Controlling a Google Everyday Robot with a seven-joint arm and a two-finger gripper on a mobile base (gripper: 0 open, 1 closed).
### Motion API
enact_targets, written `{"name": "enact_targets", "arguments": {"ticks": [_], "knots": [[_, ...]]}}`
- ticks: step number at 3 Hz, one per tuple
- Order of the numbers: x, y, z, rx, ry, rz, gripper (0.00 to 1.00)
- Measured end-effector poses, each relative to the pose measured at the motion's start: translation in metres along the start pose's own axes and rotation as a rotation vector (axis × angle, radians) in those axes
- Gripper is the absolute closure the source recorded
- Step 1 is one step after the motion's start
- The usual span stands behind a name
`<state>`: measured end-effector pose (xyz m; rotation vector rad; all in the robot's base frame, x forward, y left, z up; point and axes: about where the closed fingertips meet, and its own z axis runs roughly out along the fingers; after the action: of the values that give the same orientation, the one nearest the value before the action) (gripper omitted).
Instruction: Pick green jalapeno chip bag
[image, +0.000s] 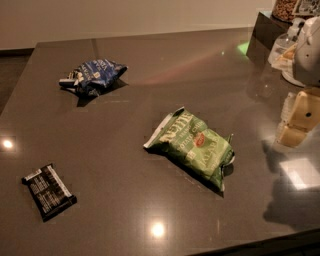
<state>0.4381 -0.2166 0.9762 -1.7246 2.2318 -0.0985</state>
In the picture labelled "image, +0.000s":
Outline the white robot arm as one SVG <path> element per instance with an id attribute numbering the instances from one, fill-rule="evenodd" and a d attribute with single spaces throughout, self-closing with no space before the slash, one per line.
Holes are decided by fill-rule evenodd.
<path id="1" fill-rule="evenodd" d="M 276 142 L 299 146 L 320 123 L 320 17 L 308 19 L 298 36 L 293 54 L 293 78 L 304 85 L 284 101 Z"/>

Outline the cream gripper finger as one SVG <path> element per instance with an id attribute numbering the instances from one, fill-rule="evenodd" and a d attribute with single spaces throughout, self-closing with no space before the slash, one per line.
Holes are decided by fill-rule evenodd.
<path id="1" fill-rule="evenodd" d="M 277 130 L 276 142 L 283 146 L 294 148 L 299 146 L 306 137 L 307 134 L 304 131 L 281 125 Z"/>
<path id="2" fill-rule="evenodd" d="M 283 124 L 287 124 L 289 122 L 296 97 L 297 95 L 295 93 L 289 92 L 284 101 L 282 112 L 281 112 L 281 120 Z"/>

